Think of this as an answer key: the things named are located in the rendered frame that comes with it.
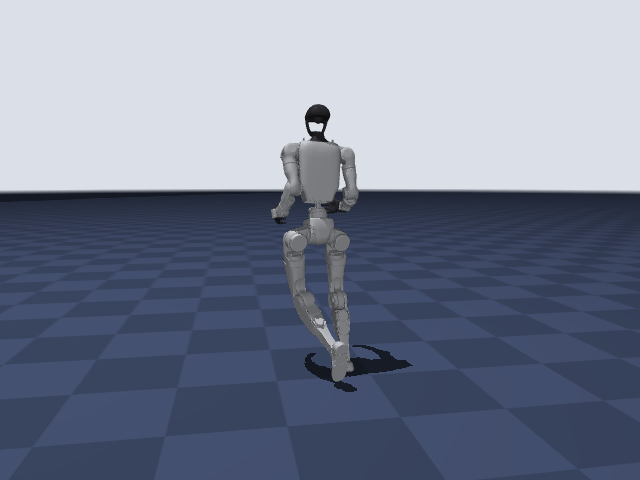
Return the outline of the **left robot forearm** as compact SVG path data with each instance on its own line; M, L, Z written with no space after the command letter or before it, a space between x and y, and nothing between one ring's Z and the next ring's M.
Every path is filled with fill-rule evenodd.
M281 196L281 201L277 208L271 210L272 218L277 217L287 217L291 206L295 202L294 196L289 196L291 192L291 185L289 182L285 184L283 194Z

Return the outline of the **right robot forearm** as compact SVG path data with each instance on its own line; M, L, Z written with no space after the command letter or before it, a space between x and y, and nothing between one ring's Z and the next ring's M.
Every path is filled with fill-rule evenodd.
M358 188L357 188L357 190L358 190ZM359 191L358 191L358 195L359 195ZM339 202L339 210L348 211L349 212L350 209L352 208L352 206L354 206L356 204L357 199L346 200L343 197L342 202Z

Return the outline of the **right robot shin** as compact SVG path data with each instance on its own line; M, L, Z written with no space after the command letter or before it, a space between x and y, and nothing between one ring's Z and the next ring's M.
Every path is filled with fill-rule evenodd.
M332 321L335 334L338 341L345 343L348 347L347 359L350 361L349 351L349 331L350 331L350 315L347 307L348 299L346 292L342 291L344 295L345 304L343 309L336 310L331 308Z

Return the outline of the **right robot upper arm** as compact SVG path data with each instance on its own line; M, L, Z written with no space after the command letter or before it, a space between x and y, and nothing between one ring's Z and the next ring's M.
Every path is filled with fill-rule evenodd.
M358 198L358 190L356 186L356 167L355 167L355 154L349 147L339 146L341 150L341 164L342 172L346 187L342 188L343 197L346 200L352 200Z

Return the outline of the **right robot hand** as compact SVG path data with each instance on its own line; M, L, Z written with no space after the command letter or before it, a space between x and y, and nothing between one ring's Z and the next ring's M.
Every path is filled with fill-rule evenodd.
M324 203L324 204L321 204L321 205L322 206L329 206L329 207L324 207L324 209L330 210L330 211L327 211L327 214L328 213L336 213L336 212L347 212L347 211L339 210L339 202L342 202L342 201L339 201L334 197L333 202L330 202L329 204L325 204Z

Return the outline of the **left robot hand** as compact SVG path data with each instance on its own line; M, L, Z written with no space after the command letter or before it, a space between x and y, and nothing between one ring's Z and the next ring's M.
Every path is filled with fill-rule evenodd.
M277 206L278 206L278 205L279 205L279 203L278 203L278 204L276 204L276 205L275 205L275 207L274 207L273 209L277 208ZM271 215L271 216L272 216L272 215ZM278 224L286 224L286 222L280 222L280 220L285 220L285 219L286 219L286 218L282 218L282 217L274 218L274 220L275 220L275 221L276 221L276 223L278 223Z

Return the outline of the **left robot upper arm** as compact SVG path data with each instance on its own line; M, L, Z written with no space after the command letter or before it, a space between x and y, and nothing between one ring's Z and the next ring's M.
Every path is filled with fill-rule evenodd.
M297 158L300 143L287 143L281 151L281 159L285 176L291 185L289 196L299 196L303 191L303 187L299 182L299 172L297 166Z

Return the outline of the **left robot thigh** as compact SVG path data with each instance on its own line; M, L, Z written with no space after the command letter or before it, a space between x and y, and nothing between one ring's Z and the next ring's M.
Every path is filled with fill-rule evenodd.
M306 291L304 249L309 240L309 229L304 227L289 230L283 237L283 256L286 277L292 299L300 295L307 308L314 305L314 296Z

